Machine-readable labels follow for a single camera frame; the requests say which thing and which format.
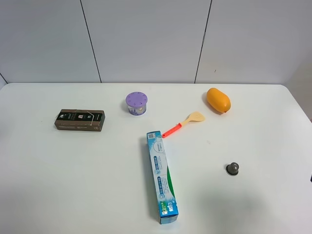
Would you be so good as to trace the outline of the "orange yellow toy spatula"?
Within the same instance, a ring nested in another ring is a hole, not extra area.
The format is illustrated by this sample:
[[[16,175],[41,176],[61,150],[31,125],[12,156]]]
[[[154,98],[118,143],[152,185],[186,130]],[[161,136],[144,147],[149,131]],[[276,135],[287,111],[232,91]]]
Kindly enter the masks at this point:
[[[169,135],[181,129],[183,126],[185,126],[189,122],[202,122],[204,120],[205,120],[205,117],[203,116],[203,114],[201,114],[200,112],[193,112],[189,114],[188,117],[184,121],[178,123],[175,127],[163,133],[162,138],[168,137]]]

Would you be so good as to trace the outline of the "purple lidded air freshener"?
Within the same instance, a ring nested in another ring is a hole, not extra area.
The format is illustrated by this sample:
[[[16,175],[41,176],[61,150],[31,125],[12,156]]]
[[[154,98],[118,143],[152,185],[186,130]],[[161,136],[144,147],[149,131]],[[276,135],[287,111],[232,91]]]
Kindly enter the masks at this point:
[[[129,93],[125,99],[128,106],[128,111],[134,116],[140,116],[147,110],[147,96],[142,92]]]

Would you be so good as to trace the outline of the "yellow mango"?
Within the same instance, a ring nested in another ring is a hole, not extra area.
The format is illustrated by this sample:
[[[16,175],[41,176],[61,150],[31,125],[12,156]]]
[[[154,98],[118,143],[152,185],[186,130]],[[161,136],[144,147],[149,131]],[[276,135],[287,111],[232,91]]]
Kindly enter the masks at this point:
[[[231,108],[229,97],[216,88],[210,88],[207,91],[207,102],[220,113],[226,113]]]

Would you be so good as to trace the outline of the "brown cardboard box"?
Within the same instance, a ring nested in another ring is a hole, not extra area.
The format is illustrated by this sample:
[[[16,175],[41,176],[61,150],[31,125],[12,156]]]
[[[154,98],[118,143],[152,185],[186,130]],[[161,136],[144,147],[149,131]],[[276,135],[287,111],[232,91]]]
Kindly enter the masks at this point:
[[[55,121],[58,130],[101,132],[105,121],[103,110],[62,109]]]

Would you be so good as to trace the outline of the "grey coffee capsule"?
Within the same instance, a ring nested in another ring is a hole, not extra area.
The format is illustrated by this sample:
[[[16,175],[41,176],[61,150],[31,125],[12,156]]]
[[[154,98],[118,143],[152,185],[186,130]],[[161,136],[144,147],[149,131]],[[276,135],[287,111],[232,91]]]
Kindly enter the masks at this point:
[[[239,165],[236,162],[232,162],[231,164],[228,164],[226,166],[226,172],[230,175],[230,176],[236,176],[238,175],[239,172]]]

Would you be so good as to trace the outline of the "blue green toothpaste box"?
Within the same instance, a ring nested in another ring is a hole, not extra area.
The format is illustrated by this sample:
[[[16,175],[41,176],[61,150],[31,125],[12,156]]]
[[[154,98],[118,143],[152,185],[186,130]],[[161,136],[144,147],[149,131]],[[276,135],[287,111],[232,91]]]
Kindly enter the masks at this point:
[[[160,224],[169,224],[177,220],[179,212],[160,131],[147,133],[147,146],[154,177]]]

